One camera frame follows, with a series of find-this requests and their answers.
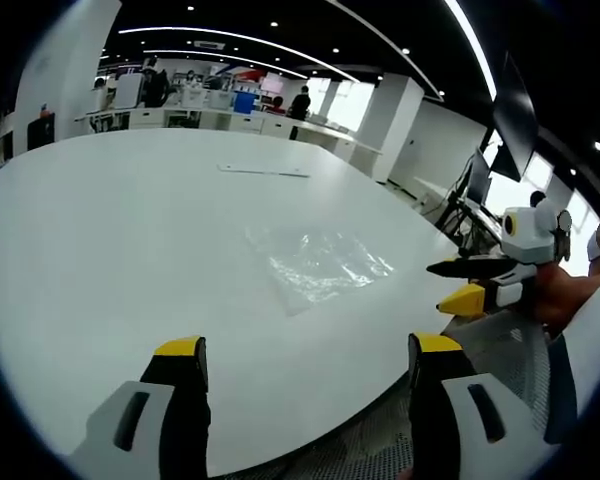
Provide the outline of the person's right hand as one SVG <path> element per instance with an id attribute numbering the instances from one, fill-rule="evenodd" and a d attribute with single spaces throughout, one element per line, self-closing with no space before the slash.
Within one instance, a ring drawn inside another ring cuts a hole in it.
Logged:
<path id="1" fill-rule="evenodd" d="M 535 277 L 533 317 L 556 337 L 599 287 L 600 273 L 573 277 L 557 264 L 543 265 Z"/>

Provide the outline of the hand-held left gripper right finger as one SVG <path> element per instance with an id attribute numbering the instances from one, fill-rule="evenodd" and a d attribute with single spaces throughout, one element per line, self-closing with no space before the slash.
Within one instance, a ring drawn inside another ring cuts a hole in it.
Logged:
<path id="1" fill-rule="evenodd" d="M 548 444 L 528 406 L 449 337 L 412 333 L 408 350 L 411 477 L 531 478 Z"/>

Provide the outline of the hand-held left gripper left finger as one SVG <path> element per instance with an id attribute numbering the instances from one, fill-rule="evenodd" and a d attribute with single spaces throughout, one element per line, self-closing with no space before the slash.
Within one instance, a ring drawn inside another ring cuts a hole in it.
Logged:
<path id="1" fill-rule="evenodd" d="M 206 339 L 164 343 L 89 416 L 68 464 L 81 479 L 206 479 L 208 389 Z"/>

